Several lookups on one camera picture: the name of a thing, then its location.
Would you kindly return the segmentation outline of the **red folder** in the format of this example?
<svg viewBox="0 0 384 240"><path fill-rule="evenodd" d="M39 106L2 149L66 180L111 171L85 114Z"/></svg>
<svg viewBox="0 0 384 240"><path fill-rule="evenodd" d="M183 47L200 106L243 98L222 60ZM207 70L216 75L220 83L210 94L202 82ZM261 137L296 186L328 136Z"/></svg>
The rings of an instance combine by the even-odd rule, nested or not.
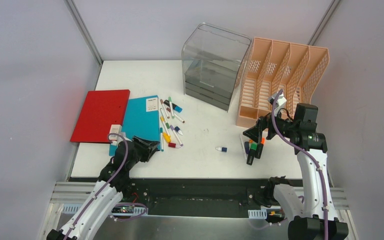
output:
<svg viewBox="0 0 384 240"><path fill-rule="evenodd" d="M122 126L130 90L88 91L72 132L72 143L106 143L113 125Z"/></svg>

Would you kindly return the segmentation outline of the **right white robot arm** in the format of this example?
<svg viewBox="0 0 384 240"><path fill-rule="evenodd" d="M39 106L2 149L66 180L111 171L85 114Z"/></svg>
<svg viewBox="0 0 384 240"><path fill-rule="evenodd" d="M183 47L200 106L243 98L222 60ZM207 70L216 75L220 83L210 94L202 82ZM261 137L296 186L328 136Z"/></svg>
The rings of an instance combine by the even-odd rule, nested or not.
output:
<svg viewBox="0 0 384 240"><path fill-rule="evenodd" d="M292 146L297 157L304 195L299 198L289 179L271 177L264 188L252 199L259 205L270 207L279 204L288 220L290 240L344 240L349 235L348 224L339 220L329 185L327 167L327 141L316 131L318 107L299 103L294 118L283 119L282 103L273 103L272 111L261 116L255 126L243 135L253 140L248 152L247 164L262 151L257 142L279 136Z"/></svg>

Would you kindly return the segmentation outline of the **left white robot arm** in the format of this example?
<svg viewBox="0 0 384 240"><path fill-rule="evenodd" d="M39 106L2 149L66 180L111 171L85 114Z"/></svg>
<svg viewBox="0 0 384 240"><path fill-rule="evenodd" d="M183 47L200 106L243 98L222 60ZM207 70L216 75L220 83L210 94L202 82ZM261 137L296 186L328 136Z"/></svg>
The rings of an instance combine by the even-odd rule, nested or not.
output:
<svg viewBox="0 0 384 240"><path fill-rule="evenodd" d="M148 213L148 207L132 198L130 170L138 163L146 163L159 151L160 141L146 140L137 136L125 138L120 133L109 133L108 141L117 144L114 156L101 170L92 192L74 216L60 229L52 229L48 240L92 240L105 219L116 207L141 208L138 219Z"/></svg>

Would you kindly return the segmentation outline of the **teal notebook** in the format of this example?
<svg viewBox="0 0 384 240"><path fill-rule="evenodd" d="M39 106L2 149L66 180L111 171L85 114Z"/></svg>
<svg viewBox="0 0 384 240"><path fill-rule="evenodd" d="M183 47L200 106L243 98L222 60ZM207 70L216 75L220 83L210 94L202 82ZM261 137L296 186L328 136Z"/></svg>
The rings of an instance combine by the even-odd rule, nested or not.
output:
<svg viewBox="0 0 384 240"><path fill-rule="evenodd" d="M159 97L156 95L128 100L121 134L126 139L133 136L160 142Z"/></svg>

